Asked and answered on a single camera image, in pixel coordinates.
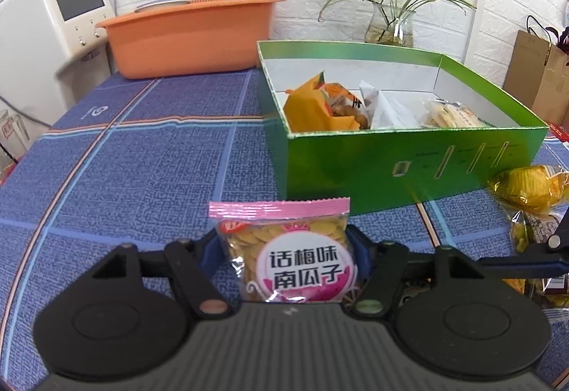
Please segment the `yellow cake snack packet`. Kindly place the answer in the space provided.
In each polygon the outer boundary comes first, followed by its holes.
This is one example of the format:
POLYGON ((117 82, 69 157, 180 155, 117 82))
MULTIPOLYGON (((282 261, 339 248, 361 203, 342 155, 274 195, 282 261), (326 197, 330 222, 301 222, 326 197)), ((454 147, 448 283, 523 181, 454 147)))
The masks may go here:
MULTIPOLYGON (((510 219, 509 235, 516 253, 521 254, 530 244, 546 243, 561 223, 561 212, 533 215, 516 211, 510 219)), ((508 285, 544 309, 568 308, 568 274, 554 278, 504 279, 508 285)))

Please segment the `yellow snack bag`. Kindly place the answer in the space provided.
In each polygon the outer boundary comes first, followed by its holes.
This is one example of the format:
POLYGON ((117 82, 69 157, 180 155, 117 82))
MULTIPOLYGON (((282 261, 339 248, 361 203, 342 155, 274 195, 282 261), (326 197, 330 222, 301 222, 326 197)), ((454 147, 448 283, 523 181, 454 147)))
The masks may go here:
POLYGON ((531 165, 500 172, 489 181, 502 202, 540 214, 568 202, 568 170, 559 165, 531 165))

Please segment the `pink pumpkin seed packet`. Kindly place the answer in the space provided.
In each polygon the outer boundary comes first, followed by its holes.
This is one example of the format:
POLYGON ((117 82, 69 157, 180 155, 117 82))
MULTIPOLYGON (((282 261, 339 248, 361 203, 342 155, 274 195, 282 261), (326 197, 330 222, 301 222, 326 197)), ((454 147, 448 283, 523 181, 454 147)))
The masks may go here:
POLYGON ((358 287, 348 197, 213 202, 208 216, 247 301, 340 301, 358 287))

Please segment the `nougat cracker packet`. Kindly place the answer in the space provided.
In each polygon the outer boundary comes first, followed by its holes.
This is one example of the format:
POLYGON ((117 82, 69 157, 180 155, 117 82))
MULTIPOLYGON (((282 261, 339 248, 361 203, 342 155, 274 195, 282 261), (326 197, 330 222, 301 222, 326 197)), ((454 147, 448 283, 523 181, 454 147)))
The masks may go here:
POLYGON ((426 114, 421 120, 424 127, 443 129, 470 129, 488 127, 467 106, 447 100, 429 100, 424 103, 426 114))

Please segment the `white foil snack packet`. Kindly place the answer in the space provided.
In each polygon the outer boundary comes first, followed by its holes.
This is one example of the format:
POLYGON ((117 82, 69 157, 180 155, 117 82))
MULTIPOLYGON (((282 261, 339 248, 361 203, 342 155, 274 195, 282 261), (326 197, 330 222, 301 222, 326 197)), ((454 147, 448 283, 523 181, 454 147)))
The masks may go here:
POLYGON ((420 122, 406 106, 387 96, 381 89, 361 81, 360 92, 366 107, 370 130, 407 130, 420 128, 420 122))

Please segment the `clear orange-label snack packet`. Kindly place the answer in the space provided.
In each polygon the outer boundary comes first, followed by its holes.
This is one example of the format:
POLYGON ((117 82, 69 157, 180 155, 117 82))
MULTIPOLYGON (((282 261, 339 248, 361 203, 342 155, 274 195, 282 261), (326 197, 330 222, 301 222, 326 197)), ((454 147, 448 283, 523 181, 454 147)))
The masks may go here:
POLYGON ((340 83, 322 85, 333 116, 353 116, 360 130, 369 128, 365 104, 340 83))

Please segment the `orange snack packet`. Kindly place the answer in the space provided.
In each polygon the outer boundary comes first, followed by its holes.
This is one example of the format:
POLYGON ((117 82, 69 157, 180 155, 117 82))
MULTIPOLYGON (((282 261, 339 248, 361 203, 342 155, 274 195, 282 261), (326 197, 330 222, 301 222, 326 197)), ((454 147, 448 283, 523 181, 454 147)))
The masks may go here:
POLYGON ((288 89, 283 111, 293 133, 357 131, 360 123, 354 115, 334 115, 324 90, 320 72, 297 89, 288 89))

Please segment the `brown paper bag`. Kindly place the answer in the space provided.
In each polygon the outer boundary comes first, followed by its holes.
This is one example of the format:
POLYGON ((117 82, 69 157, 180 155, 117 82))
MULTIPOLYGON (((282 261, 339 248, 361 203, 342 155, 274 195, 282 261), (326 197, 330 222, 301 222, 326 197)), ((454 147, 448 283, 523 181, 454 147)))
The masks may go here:
POLYGON ((519 31, 502 88, 544 121, 561 126, 568 114, 568 55, 519 31))

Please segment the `green cardboard box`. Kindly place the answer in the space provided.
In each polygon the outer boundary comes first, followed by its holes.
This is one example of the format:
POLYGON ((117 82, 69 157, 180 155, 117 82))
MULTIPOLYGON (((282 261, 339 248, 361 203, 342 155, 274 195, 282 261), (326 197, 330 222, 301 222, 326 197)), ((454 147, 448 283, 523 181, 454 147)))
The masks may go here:
POLYGON ((498 86, 449 57, 349 41, 271 40, 257 46, 264 116, 278 192, 288 200, 349 197, 365 214, 474 191, 500 171, 529 165, 547 125, 498 86), (425 118, 432 100, 477 115, 475 128, 296 133, 290 90, 315 76, 357 91, 361 83, 425 118))

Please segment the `dark purple potted plant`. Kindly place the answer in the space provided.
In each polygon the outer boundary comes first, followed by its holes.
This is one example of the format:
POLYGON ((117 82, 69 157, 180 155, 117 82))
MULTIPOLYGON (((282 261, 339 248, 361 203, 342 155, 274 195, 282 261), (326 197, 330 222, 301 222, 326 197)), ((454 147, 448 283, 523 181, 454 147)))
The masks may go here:
POLYGON ((542 25, 532 14, 526 17, 526 32, 531 36, 545 39, 550 46, 556 46, 566 55, 569 54, 569 26, 568 26, 568 1, 564 2, 562 14, 562 29, 553 26, 542 25))

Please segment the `white screen appliance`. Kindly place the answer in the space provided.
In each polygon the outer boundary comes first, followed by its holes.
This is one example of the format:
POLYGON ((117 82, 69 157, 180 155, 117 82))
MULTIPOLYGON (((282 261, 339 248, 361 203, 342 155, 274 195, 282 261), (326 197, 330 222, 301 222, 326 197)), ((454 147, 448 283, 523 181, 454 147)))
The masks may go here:
POLYGON ((35 142, 111 74, 110 0, 4 0, 1 108, 35 142))

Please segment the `orange plastic basin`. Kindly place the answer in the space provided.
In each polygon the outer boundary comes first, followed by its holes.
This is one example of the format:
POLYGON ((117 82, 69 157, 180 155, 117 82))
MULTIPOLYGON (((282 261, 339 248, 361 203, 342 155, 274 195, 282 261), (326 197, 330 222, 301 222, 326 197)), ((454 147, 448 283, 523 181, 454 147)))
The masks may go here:
POLYGON ((119 73, 149 79, 232 72, 257 65, 284 0, 194 0, 131 12, 97 24, 106 30, 119 73))

